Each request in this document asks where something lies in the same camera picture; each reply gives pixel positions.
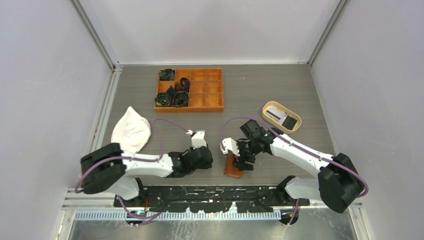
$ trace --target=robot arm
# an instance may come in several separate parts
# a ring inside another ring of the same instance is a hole
[[[277,137],[254,120],[249,120],[240,129],[247,139],[235,141],[225,138],[222,141],[224,148],[221,146],[222,153],[234,154],[234,167],[252,171],[256,155],[262,152],[289,160],[315,177],[287,177],[277,187],[287,197],[323,201],[333,211],[343,213],[364,190],[364,185],[356,177],[323,160],[335,161],[357,173],[350,158],[343,153],[332,156],[307,147],[285,134]]]
[[[182,178],[196,169],[211,168],[213,159],[205,141],[205,131],[192,134],[191,143],[192,147],[186,151],[169,152],[160,160],[157,160],[159,155],[122,151],[119,143],[110,143],[81,159],[81,170],[84,174],[99,161],[120,156],[120,159],[103,163],[90,172],[82,182],[83,192],[85,194],[107,192],[121,196],[124,200],[131,200],[139,196],[143,189],[141,181],[134,178],[135,176]]]

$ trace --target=wooden block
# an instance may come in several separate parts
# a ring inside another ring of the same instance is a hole
[[[231,178],[239,179],[243,176],[243,172],[240,171],[237,167],[233,166],[234,155],[232,153],[228,154],[225,162],[224,175]]]
[[[175,81],[158,81],[156,94],[175,88],[181,78],[190,81],[188,106],[156,106],[156,113],[222,113],[224,111],[223,71],[221,68],[177,68]]]

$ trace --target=white cloth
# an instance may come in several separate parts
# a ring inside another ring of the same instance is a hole
[[[110,142],[119,143],[121,150],[137,153],[147,143],[150,135],[150,124],[147,119],[130,106],[115,125]]]

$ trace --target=gray table surface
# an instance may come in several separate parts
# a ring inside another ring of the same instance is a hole
[[[224,112],[221,113],[155,113],[154,96],[158,71],[166,68],[222,68]],[[103,145],[110,143],[112,131],[129,106],[150,123],[156,118],[179,122],[193,131],[206,130],[206,141],[213,155],[212,168],[198,169],[183,178],[142,176],[145,185],[275,185],[288,175],[301,178],[312,176],[295,164],[266,153],[256,157],[254,171],[244,171],[240,179],[224,176],[226,158],[219,147],[222,124],[236,116],[262,118],[262,107],[268,101],[277,101],[302,118],[302,125],[291,137],[320,152],[334,154],[333,144],[318,99],[310,67],[305,64],[275,65],[124,65],[119,78]],[[230,122],[223,137],[244,137],[239,127],[246,120]],[[165,121],[157,128],[165,143],[165,153],[182,152],[191,146],[190,137],[181,129]],[[152,132],[148,143],[140,151],[157,155],[160,152]]]

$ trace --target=ventilation grille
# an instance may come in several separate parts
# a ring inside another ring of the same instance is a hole
[[[213,221],[213,220],[279,220],[280,210],[274,212],[247,212],[237,213],[236,209],[228,212],[204,213],[204,212],[163,212],[155,221]],[[75,221],[137,221],[138,219],[127,218],[124,210],[78,210]]]

